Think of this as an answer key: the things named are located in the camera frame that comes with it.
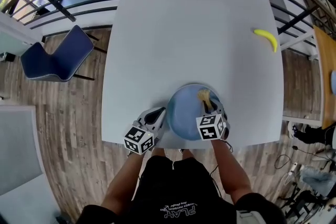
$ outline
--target banana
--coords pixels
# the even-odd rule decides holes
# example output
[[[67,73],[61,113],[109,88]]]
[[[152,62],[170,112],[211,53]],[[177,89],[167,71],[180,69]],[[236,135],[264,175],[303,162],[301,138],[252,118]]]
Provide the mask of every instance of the banana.
[[[262,30],[262,29],[255,29],[254,34],[267,38],[273,46],[273,51],[277,52],[277,48],[278,48],[277,39],[270,32]]]

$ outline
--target chair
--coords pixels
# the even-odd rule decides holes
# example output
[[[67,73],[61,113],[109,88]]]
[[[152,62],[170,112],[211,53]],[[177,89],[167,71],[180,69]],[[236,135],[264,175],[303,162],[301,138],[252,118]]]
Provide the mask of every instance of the chair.
[[[56,82],[67,82],[72,77],[94,80],[94,78],[75,74],[94,49],[107,53],[95,47],[89,37],[98,40],[75,25],[51,55],[46,53],[40,43],[35,43],[21,56],[26,77],[30,80]]]

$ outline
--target gray cloth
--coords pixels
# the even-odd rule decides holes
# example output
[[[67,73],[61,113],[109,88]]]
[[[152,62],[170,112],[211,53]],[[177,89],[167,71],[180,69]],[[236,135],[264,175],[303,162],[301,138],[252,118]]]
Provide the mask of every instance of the gray cloth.
[[[300,172],[300,181],[307,183],[313,190],[326,197],[336,184],[336,175],[307,166]]]

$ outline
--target shoe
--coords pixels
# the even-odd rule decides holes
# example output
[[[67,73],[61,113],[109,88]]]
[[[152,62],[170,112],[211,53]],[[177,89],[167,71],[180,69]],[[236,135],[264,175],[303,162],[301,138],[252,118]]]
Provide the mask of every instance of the shoe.
[[[294,125],[293,122],[288,122],[288,126],[287,126],[287,129],[288,129],[288,136],[289,138],[294,138],[296,132],[298,131],[298,128]]]

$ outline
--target person's right arm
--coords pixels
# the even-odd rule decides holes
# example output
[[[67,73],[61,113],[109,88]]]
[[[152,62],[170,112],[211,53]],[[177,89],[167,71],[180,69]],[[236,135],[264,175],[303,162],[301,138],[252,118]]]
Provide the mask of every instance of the person's right arm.
[[[212,146],[224,191],[235,204],[243,195],[252,193],[250,180],[223,141],[212,140]]]

